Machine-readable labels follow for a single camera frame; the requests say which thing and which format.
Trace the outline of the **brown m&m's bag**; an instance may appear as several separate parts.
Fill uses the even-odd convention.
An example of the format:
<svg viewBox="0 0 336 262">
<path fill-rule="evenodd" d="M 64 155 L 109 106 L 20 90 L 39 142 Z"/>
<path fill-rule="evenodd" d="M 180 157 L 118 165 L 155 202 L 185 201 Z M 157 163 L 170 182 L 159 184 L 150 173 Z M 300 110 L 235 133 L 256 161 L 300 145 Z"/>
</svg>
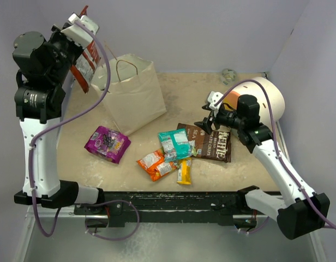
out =
<svg viewBox="0 0 336 262">
<path fill-rule="evenodd" d="M 177 129 L 185 129 L 189 141 L 195 143 L 196 158 L 231 162 L 231 133 L 212 131 L 207 134 L 197 126 L 179 123 Z"/>
</svg>

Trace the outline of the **red doritos bag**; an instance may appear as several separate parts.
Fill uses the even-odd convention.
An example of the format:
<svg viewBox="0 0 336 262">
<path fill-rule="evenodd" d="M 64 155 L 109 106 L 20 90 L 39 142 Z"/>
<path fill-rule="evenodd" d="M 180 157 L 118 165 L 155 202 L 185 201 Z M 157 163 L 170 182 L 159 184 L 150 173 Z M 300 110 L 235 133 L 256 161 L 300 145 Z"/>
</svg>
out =
<svg viewBox="0 0 336 262">
<path fill-rule="evenodd" d="M 80 12 L 79 16 L 87 15 L 88 5 Z M 76 64 L 71 67 L 71 72 L 80 84 L 84 93 L 88 93 L 94 72 L 99 64 L 100 56 L 94 40 L 84 49 Z"/>
</svg>

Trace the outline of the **brown paper bag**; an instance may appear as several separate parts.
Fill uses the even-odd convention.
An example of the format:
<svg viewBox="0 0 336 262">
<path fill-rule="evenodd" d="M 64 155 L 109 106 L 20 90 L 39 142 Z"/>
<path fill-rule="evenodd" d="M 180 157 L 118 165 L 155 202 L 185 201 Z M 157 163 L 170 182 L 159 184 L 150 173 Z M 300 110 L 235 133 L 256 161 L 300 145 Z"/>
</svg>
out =
<svg viewBox="0 0 336 262">
<path fill-rule="evenodd" d="M 121 133 L 130 135 L 167 112 L 152 61 L 128 53 L 109 64 L 111 82 L 102 104 Z"/>
</svg>

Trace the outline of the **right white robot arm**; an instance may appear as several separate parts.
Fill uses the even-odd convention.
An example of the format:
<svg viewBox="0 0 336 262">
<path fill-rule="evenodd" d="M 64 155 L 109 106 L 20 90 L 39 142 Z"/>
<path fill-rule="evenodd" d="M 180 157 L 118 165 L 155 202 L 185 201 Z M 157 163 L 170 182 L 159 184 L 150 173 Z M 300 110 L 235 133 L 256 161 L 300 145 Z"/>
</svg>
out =
<svg viewBox="0 0 336 262">
<path fill-rule="evenodd" d="M 317 194 L 295 171 L 279 151 L 272 131 L 260 122 L 260 105 L 252 95 L 238 97 L 236 110 L 228 110 L 218 101 L 222 94 L 212 91 L 202 108 L 210 111 L 208 117 L 195 125 L 207 134 L 220 126 L 237 130 L 240 142 L 265 167 L 278 186 L 281 198 L 269 195 L 259 187 L 251 186 L 238 191 L 236 208 L 241 213 L 257 210 L 277 222 L 283 235 L 296 239 L 325 226 L 330 200 L 326 194 Z"/>
</svg>

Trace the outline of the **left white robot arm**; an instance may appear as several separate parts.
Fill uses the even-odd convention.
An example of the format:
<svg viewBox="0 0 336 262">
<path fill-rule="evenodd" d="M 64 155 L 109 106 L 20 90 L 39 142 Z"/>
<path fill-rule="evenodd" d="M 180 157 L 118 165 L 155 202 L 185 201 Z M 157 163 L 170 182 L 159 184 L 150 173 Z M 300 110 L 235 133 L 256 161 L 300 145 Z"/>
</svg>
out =
<svg viewBox="0 0 336 262">
<path fill-rule="evenodd" d="M 57 140 L 66 95 L 63 84 L 71 67 L 92 42 L 90 29 L 78 25 L 53 26 L 49 40 L 36 31 L 14 41 L 13 60 L 18 65 L 16 115 L 24 137 L 25 181 L 14 201 L 57 209 L 86 204 L 93 214 L 105 210 L 99 188 L 60 180 L 57 171 Z"/>
</svg>

